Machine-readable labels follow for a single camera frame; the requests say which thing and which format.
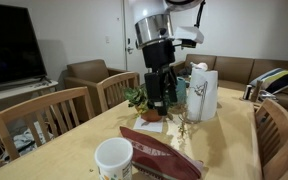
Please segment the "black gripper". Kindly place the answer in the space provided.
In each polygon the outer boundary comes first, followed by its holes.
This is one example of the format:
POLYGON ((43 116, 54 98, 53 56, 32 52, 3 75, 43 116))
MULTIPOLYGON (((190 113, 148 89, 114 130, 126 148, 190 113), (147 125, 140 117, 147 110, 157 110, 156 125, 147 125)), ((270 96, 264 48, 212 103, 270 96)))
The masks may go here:
POLYGON ((143 48, 145 66, 151 69, 144 75, 149 101, 155 106, 160 116, 167 114, 168 94, 171 102, 176 102, 176 75, 170 66, 175 61, 175 48, 171 40, 150 44, 143 48))

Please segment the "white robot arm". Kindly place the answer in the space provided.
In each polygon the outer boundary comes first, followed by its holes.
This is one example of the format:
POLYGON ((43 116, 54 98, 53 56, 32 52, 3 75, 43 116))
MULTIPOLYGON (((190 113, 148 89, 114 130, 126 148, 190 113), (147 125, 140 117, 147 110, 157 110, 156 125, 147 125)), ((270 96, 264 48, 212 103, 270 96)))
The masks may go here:
POLYGON ((205 0, 128 0, 134 17, 137 48, 143 52, 145 66, 150 69, 144 75, 149 108, 159 115, 167 114, 170 102, 177 102, 177 78, 170 66, 175 61, 174 40, 181 47, 195 48, 202 44, 204 35, 199 30, 205 0), (196 23, 172 29, 171 12, 184 11, 200 6, 196 23))

